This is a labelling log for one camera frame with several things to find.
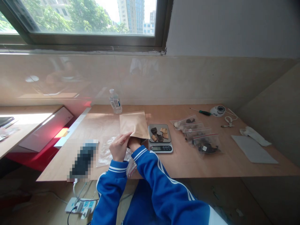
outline white stripe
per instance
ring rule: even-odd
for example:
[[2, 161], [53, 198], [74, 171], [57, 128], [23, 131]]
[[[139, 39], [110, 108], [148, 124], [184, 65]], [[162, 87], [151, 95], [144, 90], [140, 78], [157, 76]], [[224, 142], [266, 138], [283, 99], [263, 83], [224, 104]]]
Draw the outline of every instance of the white stripe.
[[[154, 153], [154, 155], [156, 155], [156, 157], [157, 157], [157, 159], [158, 159], [158, 161], [157, 161], [157, 166], [158, 166], [158, 168], [160, 169], [160, 171], [161, 172], [163, 172], [163, 174], [165, 174], [165, 172], [164, 172], [164, 169], [163, 169], [163, 164], [162, 164], [162, 162], [160, 161], [160, 159], [159, 159], [159, 157], [157, 156], [157, 154], [155, 154], [155, 152], [153, 152], [153, 151], [150, 151], [150, 153]], [[184, 185], [184, 184], [182, 184], [182, 183], [180, 183], [180, 182], [178, 182], [178, 181], [176, 181], [176, 180], [173, 180], [173, 179], [171, 179], [170, 177], [168, 177], [167, 176], [167, 178], [171, 181], [171, 183], [172, 184], [181, 184], [182, 186], [184, 186], [185, 188], [186, 188], [186, 190], [187, 190], [187, 197], [188, 197], [188, 200], [189, 201], [194, 201], [195, 200], [195, 198], [193, 197], [193, 195], [191, 194], [191, 192], [189, 191], [189, 189], [187, 189], [187, 187]]]
[[127, 169], [127, 168], [116, 168], [116, 167], [112, 167], [112, 166], [109, 166], [109, 168], [114, 169], [114, 170], [126, 170]]
[[139, 154], [137, 154], [134, 158], [133, 158], [133, 160], [135, 161], [135, 159], [140, 155], [140, 154], [143, 154], [143, 152], [144, 152], [144, 150], [147, 150], [146, 148], [144, 148], [142, 151], [140, 151], [140, 153]]
[[[97, 183], [96, 183], [96, 190], [97, 190], [97, 191], [98, 191], [98, 189], [97, 189], [97, 186], [98, 186], [98, 183], [99, 183], [100, 177], [101, 177], [102, 175], [105, 175], [105, 174], [106, 174], [106, 172], [102, 173], [102, 174], [99, 176], [98, 180], [97, 180]], [[100, 201], [100, 198], [101, 198], [101, 193], [100, 193], [100, 192], [98, 192], [98, 194], [99, 194], [99, 200], [98, 200], [98, 203], [99, 203], [99, 201]]]
[[111, 169], [108, 169], [109, 171], [112, 171], [112, 172], [115, 172], [115, 173], [124, 173], [124, 172], [126, 172], [126, 170], [124, 170], [124, 171], [114, 171], [114, 170], [111, 170]]
[[143, 151], [143, 152], [135, 159], [135, 161], [138, 160], [138, 158], [139, 158], [142, 154], [144, 154], [146, 151], [147, 151], [147, 149], [144, 150], [144, 151]]

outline window glass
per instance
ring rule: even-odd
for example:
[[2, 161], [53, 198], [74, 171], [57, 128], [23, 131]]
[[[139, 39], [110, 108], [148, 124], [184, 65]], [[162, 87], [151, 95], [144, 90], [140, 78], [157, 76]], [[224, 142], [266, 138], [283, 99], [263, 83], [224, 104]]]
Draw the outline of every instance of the window glass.
[[134, 0], [134, 8], [129, 7], [133, 0], [21, 1], [39, 28], [33, 33], [143, 35], [144, 23], [150, 23], [156, 10], [156, 0]]
[[0, 12], [0, 33], [16, 34], [18, 33]]

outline screwdriver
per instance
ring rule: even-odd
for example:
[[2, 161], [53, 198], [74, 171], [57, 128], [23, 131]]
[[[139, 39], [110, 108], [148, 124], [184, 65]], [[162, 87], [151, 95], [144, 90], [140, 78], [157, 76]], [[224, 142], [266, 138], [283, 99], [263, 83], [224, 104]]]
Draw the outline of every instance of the screwdriver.
[[202, 110], [199, 110], [198, 112], [199, 112], [199, 113], [202, 113], [202, 114], [204, 114], [204, 115], [206, 115], [206, 116], [210, 116], [210, 115], [211, 115], [210, 112], [206, 112], [206, 111], [202, 111]]

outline brown paper envelope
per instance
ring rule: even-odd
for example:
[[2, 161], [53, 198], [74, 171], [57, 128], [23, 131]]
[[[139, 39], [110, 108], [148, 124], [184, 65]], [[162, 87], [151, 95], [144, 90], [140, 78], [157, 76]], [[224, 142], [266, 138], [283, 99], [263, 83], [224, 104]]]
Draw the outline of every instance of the brown paper envelope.
[[144, 111], [120, 114], [121, 134], [132, 132], [130, 136], [150, 139]]

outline green screwdriver handle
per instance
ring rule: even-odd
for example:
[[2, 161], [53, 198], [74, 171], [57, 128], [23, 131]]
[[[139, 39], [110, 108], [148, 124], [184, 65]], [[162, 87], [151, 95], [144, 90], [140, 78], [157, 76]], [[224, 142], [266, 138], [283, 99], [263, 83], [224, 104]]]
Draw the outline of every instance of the green screwdriver handle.
[[210, 112], [206, 112], [206, 111], [202, 111], [202, 110], [199, 110], [199, 113], [202, 113], [202, 114], [204, 114], [206, 116], [210, 116], [211, 115]]

